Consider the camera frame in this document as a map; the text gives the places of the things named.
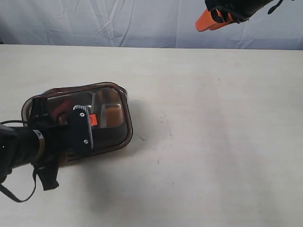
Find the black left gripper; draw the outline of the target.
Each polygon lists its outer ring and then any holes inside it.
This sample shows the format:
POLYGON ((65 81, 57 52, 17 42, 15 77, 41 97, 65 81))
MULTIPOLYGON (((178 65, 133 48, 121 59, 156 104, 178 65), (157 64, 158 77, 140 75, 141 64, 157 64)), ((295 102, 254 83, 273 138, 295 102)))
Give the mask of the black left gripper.
POLYGON ((78 159, 70 140, 70 115, 68 123, 60 125, 51 117, 48 96, 34 96, 28 99, 28 128, 37 132, 39 150, 31 163, 72 162, 78 159))

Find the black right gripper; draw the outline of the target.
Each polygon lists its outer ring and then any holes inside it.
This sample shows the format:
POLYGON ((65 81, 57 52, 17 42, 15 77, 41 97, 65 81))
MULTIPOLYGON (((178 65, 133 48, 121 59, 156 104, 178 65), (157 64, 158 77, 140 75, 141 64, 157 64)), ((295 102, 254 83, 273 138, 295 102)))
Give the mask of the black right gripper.
POLYGON ((196 21, 198 32, 217 30, 233 23, 249 20, 271 0, 205 0, 207 10, 196 21))

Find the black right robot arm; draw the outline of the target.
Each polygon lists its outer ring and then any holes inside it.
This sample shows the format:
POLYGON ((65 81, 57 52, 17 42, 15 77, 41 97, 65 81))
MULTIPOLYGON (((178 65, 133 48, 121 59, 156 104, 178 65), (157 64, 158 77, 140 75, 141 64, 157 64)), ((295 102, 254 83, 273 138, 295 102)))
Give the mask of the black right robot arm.
POLYGON ((198 32, 222 28, 220 35, 231 31, 244 38, 303 33, 301 0, 206 0, 205 6, 195 22, 198 32))

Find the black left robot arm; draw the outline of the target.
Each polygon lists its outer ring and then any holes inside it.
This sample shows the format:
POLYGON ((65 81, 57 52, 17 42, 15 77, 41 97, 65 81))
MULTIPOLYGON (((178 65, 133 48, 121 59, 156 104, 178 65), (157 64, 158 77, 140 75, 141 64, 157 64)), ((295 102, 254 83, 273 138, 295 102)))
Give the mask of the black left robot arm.
POLYGON ((0 124, 0 181, 14 168, 31 164, 33 176, 48 187, 56 188, 59 166, 74 153, 71 130, 71 98, 34 97, 23 106, 22 126, 0 124))

